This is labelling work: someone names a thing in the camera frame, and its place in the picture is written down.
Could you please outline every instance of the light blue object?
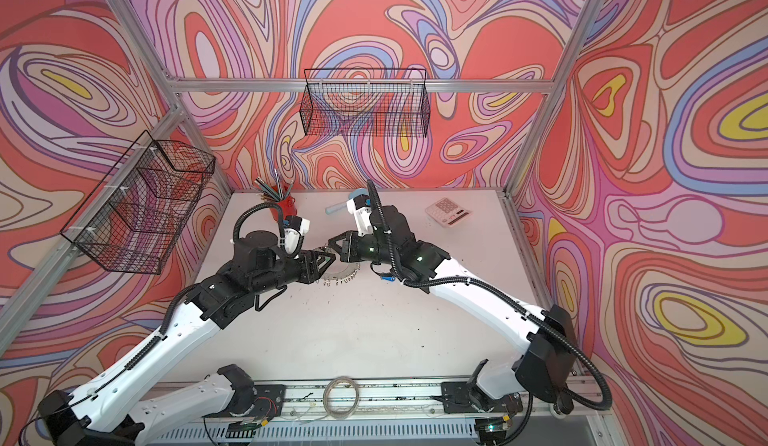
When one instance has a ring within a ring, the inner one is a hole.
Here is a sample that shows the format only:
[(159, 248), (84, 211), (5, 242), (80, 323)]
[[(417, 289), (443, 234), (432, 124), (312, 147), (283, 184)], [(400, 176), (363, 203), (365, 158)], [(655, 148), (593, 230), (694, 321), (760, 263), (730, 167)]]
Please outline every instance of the light blue object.
[[(350, 193), (349, 199), (352, 199), (355, 196), (360, 196), (361, 194), (368, 194), (368, 190), (366, 188), (357, 188), (356, 190)], [(343, 210), (345, 207), (346, 207), (346, 201), (340, 202), (339, 204), (334, 204), (333, 206), (328, 206), (326, 208), (326, 214), (333, 214), (336, 211)]]

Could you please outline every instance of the robotic arm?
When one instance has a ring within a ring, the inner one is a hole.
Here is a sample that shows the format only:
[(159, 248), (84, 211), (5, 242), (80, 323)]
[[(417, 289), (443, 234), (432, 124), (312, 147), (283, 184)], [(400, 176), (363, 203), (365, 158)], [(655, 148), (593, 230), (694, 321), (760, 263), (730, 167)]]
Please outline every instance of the robotic arm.
[[(280, 238), (268, 231), (240, 238), (245, 219), (269, 207), (278, 210)], [(71, 394), (54, 391), (40, 402), (38, 411), (54, 444), (142, 446), (206, 414), (247, 413), (254, 404), (254, 382), (234, 364), (188, 388), (139, 400), (185, 355), (238, 315), (264, 309), (292, 282), (311, 284), (321, 277), (336, 257), (301, 250), (308, 230), (309, 221), (298, 216), (283, 219), (282, 209), (273, 203), (245, 211), (235, 225), (231, 261), (183, 289), (170, 302), (162, 324), (105, 372)], [(260, 296), (273, 289), (278, 292), (260, 306)]]
[[(408, 221), (394, 206), (382, 206), (376, 187), (369, 180), (369, 196), (347, 203), (357, 231), (347, 231), (329, 240), (343, 262), (370, 261), (389, 264), (389, 273), (405, 286), (420, 288), (464, 308), (506, 337), (518, 354), (508, 362), (483, 362), (470, 380), (469, 400), (477, 409), (488, 410), (491, 400), (506, 394), (529, 391), (554, 404), (562, 414), (573, 411), (573, 401), (597, 410), (610, 408), (608, 384), (600, 371), (574, 344), (568, 313), (559, 306), (545, 311), (510, 297), (468, 271), (437, 246), (417, 241)], [(595, 377), (602, 401), (593, 402), (566, 386), (578, 359)]]

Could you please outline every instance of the white table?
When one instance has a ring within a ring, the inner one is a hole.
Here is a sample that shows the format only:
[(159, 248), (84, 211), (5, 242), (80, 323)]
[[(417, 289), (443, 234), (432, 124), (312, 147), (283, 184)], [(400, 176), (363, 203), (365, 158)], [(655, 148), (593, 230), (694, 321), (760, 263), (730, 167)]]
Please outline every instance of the white table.
[[(330, 216), (324, 212), (347, 195), (293, 194), (299, 215), (312, 221), (304, 249), (355, 229), (345, 210)], [(472, 216), (452, 229), (440, 227), (424, 209), (444, 196), (473, 211)], [(507, 294), (535, 303), (495, 191), (381, 192), (380, 197), (383, 204), (394, 204), (406, 215), (418, 240), (447, 250)], [(260, 196), (255, 193), (232, 196), (198, 281), (232, 259), (234, 223), (258, 202)], [(268, 210), (245, 221), (241, 235), (252, 230), (277, 232)], [(381, 280), (363, 263), (357, 277), (346, 284), (294, 283), (262, 312), (243, 313), (183, 359), (163, 381), (199, 381), (231, 363), (256, 381), (467, 375), (481, 360), (511, 353), (512, 346), (502, 336), (459, 307)]]

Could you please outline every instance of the wire basket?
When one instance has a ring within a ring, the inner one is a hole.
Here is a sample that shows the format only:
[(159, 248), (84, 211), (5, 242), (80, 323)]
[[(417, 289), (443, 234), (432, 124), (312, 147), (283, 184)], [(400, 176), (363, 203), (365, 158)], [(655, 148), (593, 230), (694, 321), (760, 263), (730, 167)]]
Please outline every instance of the wire basket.
[(214, 168), (209, 153), (179, 141), (152, 140), (76, 237), (64, 232), (72, 229), (78, 211), (62, 236), (106, 271), (160, 274)]
[(422, 68), (306, 69), (304, 134), (426, 137), (426, 77)]

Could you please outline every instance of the colorful wall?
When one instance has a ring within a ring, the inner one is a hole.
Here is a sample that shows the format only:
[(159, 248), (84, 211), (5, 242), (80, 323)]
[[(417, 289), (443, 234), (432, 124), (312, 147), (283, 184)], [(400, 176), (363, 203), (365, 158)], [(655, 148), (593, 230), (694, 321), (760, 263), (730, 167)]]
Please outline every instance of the colorful wall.
[[(411, 67), (431, 77), (551, 78), (584, 0), (130, 0), (171, 76), (302, 77)], [(235, 189), (277, 167), (297, 189), (500, 187), (541, 102), (432, 95), (427, 138), (303, 137), (300, 94), (185, 101)]]
[[(104, 0), (0, 0), (0, 10), (1, 306), (166, 107)], [(0, 358), (0, 444), (15, 444), (45, 394), (88, 381), (159, 324), (192, 280), (223, 201), (206, 189), (159, 276), (74, 261)], [(25, 440), (50, 444), (41, 434), (29, 428)]]
[(768, 444), (768, 0), (609, 0), (515, 203), (630, 444)]

